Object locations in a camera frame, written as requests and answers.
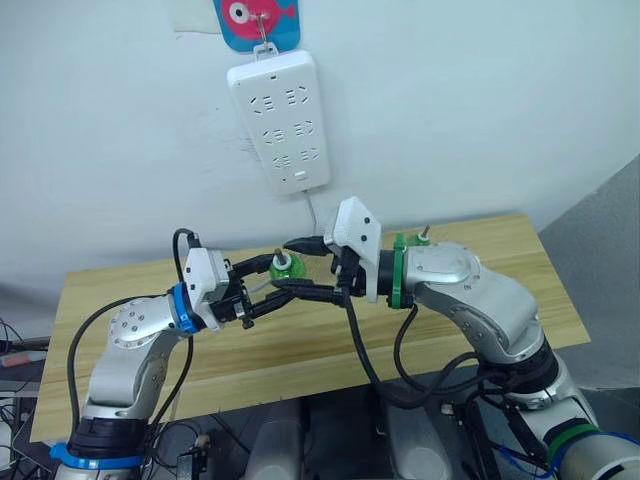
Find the hook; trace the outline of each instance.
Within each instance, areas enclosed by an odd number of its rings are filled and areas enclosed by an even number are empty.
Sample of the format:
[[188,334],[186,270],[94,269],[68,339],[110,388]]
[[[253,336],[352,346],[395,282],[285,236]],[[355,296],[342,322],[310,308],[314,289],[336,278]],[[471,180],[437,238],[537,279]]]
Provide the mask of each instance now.
[[269,18],[269,14],[267,12],[262,12],[260,15],[253,15],[253,20],[258,22],[258,28],[260,29],[260,36],[262,37],[262,43],[264,44],[264,49],[266,52],[269,51],[269,42],[267,40],[267,34],[264,31],[264,23],[263,19]]

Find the white power strip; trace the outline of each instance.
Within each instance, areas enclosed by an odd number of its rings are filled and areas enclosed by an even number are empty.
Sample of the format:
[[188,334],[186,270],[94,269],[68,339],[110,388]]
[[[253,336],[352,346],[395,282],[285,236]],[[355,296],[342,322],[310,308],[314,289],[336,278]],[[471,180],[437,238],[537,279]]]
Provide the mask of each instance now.
[[278,193],[329,182],[320,92],[308,52],[296,50],[234,67],[227,82]]

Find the green object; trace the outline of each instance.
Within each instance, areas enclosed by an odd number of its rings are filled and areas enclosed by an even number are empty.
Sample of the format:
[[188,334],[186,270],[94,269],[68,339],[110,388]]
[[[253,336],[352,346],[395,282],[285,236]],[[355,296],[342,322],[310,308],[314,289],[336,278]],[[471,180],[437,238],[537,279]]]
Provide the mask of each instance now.
[[547,452],[547,463],[551,465],[551,462],[553,462],[553,457],[556,456],[556,453],[558,453],[560,447],[566,445],[568,441],[574,439],[579,435],[589,432],[600,432],[600,429],[595,425],[585,423],[582,425],[571,427],[566,432],[562,432],[553,440],[553,442],[551,442],[551,445],[549,445],[549,451]]
[[391,286],[391,308],[402,305],[402,274],[404,271],[404,234],[396,234],[393,242],[393,285]]
[[269,267],[269,275],[273,280],[276,278],[305,278],[307,276],[307,267],[297,255],[289,255],[291,258],[291,266],[284,270],[279,270],[272,263]]
[[431,245],[431,240],[428,238],[423,240],[420,238],[419,234],[412,235],[409,240],[407,240],[407,247],[426,247]]

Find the pink fish sign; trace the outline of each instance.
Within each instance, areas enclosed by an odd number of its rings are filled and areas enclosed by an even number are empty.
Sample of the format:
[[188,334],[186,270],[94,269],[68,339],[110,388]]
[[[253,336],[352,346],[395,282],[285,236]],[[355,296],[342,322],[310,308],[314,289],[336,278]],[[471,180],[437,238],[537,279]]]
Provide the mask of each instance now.
[[262,30],[279,51],[293,50],[300,41],[298,0],[213,0],[213,3],[222,36],[237,52],[252,52],[254,46],[262,43]]

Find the black cylinder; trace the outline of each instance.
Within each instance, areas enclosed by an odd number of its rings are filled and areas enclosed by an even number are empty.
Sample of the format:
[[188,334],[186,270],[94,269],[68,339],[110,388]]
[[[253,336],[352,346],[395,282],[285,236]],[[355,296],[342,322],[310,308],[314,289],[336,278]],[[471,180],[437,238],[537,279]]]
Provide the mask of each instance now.
[[507,380],[492,381],[514,393],[535,393],[544,390],[555,381],[559,368],[558,360],[546,338],[540,349],[522,362],[483,362],[480,366],[481,371],[506,373]]
[[380,264],[378,267],[378,295],[391,295],[393,289],[393,250],[380,251]]
[[143,453],[146,433],[146,420],[82,418],[67,450],[81,458],[133,457]]

